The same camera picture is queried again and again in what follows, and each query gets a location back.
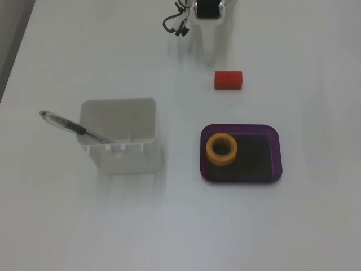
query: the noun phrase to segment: tape roll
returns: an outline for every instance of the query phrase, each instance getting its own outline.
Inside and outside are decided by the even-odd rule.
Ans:
[[[226,153],[220,153],[218,150],[226,150]],[[211,136],[207,141],[207,158],[208,160],[219,167],[224,167],[233,163],[237,155],[237,142],[229,134],[219,133]]]

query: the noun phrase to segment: masking tape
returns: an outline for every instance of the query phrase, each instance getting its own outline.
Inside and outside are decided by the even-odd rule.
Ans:
[[[226,155],[218,155],[214,152],[213,147],[217,144],[223,144],[226,145],[230,152]],[[207,141],[207,158],[208,160],[219,167],[224,167],[226,165],[231,164],[235,159],[237,155],[237,142],[235,139],[230,136],[229,134],[224,133],[218,133],[211,136]]]

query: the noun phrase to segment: white container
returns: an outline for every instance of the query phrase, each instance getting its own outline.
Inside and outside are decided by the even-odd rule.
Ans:
[[[97,144],[77,135],[78,143],[106,174],[153,173],[162,167],[162,148],[153,99],[89,100],[80,125],[115,144]]]

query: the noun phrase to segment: pen holder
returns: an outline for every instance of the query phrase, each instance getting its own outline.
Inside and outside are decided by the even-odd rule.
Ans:
[[[80,125],[116,143],[98,144],[77,135],[77,141],[106,174],[153,173],[162,167],[162,148],[153,99],[89,100]]]

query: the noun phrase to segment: wire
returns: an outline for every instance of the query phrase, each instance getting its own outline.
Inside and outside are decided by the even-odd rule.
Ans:
[[[164,27],[164,29],[165,29],[168,33],[174,33],[174,32],[175,32],[175,29],[174,29],[174,28],[169,29],[169,28],[167,27],[167,25],[166,25],[166,22],[167,22],[168,20],[170,20],[170,19],[173,19],[173,18],[176,18],[176,17],[181,16],[181,14],[183,14],[183,13],[180,12],[180,13],[178,13],[178,14],[169,16],[169,17],[167,17],[167,18],[164,19],[164,21],[163,21],[163,27]]]
[[[184,8],[191,8],[191,6],[187,6],[187,0],[185,0],[185,1],[186,1],[186,4],[183,4],[181,0],[178,0],[178,3]]]
[[[178,8],[178,12],[179,12],[179,13],[177,13],[177,14],[175,14],[175,15],[172,15],[172,16],[169,16],[169,17],[165,18],[164,21],[163,21],[163,27],[164,27],[164,29],[165,29],[168,33],[174,33],[176,30],[175,30],[174,28],[169,29],[169,28],[167,27],[167,25],[166,25],[166,22],[167,22],[168,20],[170,20],[170,19],[173,19],[173,18],[176,18],[176,17],[181,16],[181,14],[183,14],[183,13],[186,11],[186,9],[185,9],[185,8],[181,8],[181,7],[179,6],[179,4],[177,4],[177,2],[175,2],[174,4],[175,4],[176,7]]]

